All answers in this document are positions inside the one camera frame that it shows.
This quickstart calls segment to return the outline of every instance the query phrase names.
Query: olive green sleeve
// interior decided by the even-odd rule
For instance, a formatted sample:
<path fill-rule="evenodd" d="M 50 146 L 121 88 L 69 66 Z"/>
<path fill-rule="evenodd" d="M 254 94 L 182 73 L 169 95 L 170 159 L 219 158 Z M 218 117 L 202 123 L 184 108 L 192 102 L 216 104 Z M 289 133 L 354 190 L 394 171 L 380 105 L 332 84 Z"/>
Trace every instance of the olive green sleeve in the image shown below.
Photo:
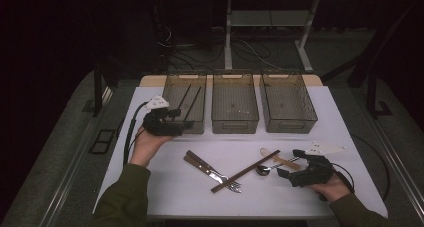
<path fill-rule="evenodd" d="M 118 181 L 101 196 L 89 226 L 145 226 L 150 171 L 127 164 Z"/>
<path fill-rule="evenodd" d="M 355 194 L 346 195 L 330 204 L 341 227 L 391 227 L 386 218 L 368 210 Z"/>

